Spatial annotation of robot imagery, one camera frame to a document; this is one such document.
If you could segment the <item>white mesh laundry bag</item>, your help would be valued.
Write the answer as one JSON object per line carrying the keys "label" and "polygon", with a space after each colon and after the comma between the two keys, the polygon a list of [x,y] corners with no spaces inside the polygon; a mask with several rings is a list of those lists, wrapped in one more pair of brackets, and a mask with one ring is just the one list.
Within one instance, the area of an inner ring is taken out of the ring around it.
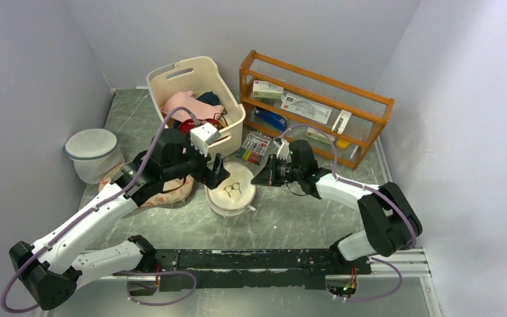
{"label": "white mesh laundry bag", "polygon": [[213,190],[205,188],[211,210],[223,217],[235,217],[246,211],[255,211],[252,201],[257,188],[251,184],[253,172],[237,162],[225,163],[224,167],[230,176]]}

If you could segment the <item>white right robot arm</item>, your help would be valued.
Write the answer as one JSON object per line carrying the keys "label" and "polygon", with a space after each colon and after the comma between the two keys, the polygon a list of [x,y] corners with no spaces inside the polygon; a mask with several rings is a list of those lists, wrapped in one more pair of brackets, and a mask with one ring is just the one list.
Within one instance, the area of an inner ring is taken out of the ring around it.
{"label": "white right robot arm", "polygon": [[306,195],[335,201],[360,213],[363,230],[339,239],[334,244],[337,251],[329,257],[330,266],[337,273],[348,272],[361,257],[389,257],[398,250],[410,249],[423,232],[396,183],[375,186],[342,178],[318,165],[305,140],[282,141],[277,154],[269,156],[251,183],[271,187],[297,183]]}

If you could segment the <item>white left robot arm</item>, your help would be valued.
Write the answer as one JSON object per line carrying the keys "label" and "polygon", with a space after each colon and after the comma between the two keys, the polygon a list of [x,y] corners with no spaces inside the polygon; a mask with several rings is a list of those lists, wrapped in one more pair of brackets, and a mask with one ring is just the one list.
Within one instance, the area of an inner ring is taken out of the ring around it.
{"label": "white left robot arm", "polygon": [[209,147],[220,137],[210,125],[189,133],[165,129],[148,150],[137,155],[98,195],[58,228],[33,243],[17,242],[9,251],[15,274],[36,307],[53,310],[76,290],[115,273],[146,275],[156,271],[156,249],[144,237],[132,236],[117,246],[86,253],[106,227],[164,193],[165,183],[193,178],[214,189],[229,177],[222,156]]}

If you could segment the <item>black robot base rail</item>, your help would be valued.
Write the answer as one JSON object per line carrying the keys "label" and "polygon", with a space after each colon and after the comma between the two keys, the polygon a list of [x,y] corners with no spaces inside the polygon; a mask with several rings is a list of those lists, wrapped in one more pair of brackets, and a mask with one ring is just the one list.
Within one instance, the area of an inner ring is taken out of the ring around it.
{"label": "black robot base rail", "polygon": [[371,272],[370,260],[343,258],[336,248],[157,249],[130,273],[164,273],[159,290],[304,287],[324,290],[332,275],[353,277]]}

